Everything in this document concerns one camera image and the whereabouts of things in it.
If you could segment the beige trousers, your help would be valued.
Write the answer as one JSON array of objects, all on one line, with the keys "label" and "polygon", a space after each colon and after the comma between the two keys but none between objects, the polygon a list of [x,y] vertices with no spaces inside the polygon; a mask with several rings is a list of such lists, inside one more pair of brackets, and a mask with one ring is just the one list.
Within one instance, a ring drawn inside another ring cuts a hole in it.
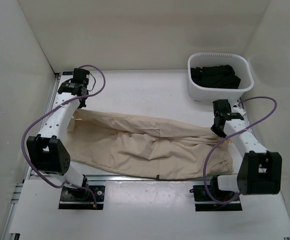
[{"label": "beige trousers", "polygon": [[185,180],[233,172],[227,143],[209,128],[167,118],[79,109],[65,147],[73,161],[132,177]]}]

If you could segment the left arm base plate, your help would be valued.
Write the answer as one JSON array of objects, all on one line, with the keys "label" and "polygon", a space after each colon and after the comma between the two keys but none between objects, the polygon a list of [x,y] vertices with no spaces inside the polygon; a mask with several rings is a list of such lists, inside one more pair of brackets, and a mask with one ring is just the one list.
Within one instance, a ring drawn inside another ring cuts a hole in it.
[{"label": "left arm base plate", "polygon": [[96,198],[86,190],[63,187],[60,194],[58,208],[60,210],[103,210],[105,185],[89,185]]}]

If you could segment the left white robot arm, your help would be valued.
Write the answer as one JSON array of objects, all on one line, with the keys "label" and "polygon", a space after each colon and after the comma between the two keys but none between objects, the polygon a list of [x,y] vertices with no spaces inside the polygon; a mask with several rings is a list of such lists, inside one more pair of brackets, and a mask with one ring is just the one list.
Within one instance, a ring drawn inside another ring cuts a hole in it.
[{"label": "left white robot arm", "polygon": [[24,132],[21,149],[28,165],[50,186],[72,188],[78,200],[88,198],[90,188],[85,175],[71,166],[64,136],[74,112],[85,107],[88,81],[63,82],[55,96],[53,108],[33,122]]}]

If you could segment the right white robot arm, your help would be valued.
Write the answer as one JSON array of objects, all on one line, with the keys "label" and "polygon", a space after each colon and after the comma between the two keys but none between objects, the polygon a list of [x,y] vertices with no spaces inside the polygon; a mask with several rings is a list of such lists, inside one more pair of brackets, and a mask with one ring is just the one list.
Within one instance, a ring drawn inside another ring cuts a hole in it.
[{"label": "right white robot arm", "polygon": [[211,130],[231,140],[239,151],[242,162],[237,174],[219,175],[217,183],[209,187],[215,200],[222,199],[228,191],[242,195],[276,195],[281,190],[282,157],[271,152],[247,130],[239,111],[230,106],[214,107],[214,124]]}]

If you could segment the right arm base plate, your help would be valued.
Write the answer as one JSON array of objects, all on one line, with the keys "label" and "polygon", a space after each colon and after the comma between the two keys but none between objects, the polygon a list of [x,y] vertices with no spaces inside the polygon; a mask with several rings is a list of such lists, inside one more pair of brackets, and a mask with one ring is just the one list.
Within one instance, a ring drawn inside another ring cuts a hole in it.
[{"label": "right arm base plate", "polygon": [[207,195],[203,185],[194,185],[189,193],[193,194],[196,212],[239,212],[242,211],[240,199],[228,204],[218,204]]}]

